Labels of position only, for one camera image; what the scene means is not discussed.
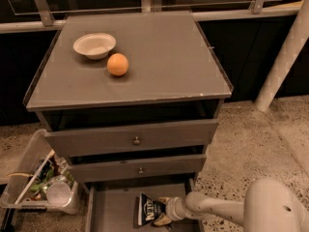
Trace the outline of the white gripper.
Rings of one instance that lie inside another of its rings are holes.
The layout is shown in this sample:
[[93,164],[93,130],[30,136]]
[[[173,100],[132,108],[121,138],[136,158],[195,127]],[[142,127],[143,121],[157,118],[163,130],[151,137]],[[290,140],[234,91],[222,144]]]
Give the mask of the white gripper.
[[168,225],[173,221],[188,218],[190,212],[186,209],[184,201],[179,197],[158,197],[157,199],[166,204],[165,213],[161,214],[154,220],[153,225],[156,227]]

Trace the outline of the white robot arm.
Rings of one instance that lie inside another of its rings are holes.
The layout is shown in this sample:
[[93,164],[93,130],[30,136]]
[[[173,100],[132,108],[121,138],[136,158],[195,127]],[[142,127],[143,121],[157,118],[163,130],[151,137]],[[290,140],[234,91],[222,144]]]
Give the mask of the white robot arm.
[[165,211],[154,221],[163,226],[184,218],[211,214],[243,228],[243,232],[309,232],[309,211],[281,182],[263,178],[248,188],[244,201],[211,198],[192,191],[186,198],[167,197]]

